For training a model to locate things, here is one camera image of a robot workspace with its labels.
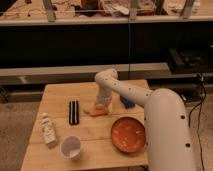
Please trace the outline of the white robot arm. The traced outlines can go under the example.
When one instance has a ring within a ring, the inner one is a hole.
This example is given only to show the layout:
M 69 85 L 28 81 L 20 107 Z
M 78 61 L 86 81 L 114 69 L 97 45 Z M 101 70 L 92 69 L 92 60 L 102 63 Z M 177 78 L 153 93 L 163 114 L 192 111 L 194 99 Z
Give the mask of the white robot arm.
M 108 106 L 116 92 L 144 108 L 149 171 L 197 171 L 185 105 L 177 93 L 119 81 L 115 69 L 97 73 L 95 82 L 98 104 Z

